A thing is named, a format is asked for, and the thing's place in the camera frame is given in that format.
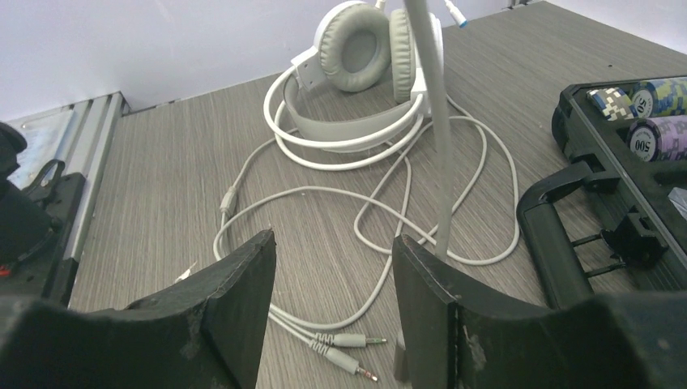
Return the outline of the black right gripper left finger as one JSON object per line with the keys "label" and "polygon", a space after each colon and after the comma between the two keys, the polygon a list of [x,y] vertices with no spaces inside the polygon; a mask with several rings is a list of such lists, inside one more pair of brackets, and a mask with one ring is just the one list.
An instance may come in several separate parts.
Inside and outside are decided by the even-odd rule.
{"label": "black right gripper left finger", "polygon": [[4,388],[252,388],[275,279],[266,229],[123,310],[1,300]]}

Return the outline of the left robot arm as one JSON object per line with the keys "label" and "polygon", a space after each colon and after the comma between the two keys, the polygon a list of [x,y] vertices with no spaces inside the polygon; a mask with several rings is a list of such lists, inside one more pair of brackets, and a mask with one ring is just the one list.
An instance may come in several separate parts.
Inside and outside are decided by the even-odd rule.
{"label": "left robot arm", "polygon": [[18,188],[10,175],[27,147],[15,128],[1,124],[1,294],[67,306],[79,264],[66,249],[86,178],[65,175],[65,162],[52,159],[27,187]]}

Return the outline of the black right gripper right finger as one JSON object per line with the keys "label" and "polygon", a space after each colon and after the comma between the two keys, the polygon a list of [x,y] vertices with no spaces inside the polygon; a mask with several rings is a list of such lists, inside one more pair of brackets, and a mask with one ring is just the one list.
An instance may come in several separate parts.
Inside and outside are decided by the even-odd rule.
{"label": "black right gripper right finger", "polygon": [[521,301],[406,235],[392,245],[415,388],[683,388],[685,293],[612,293],[561,310]]}

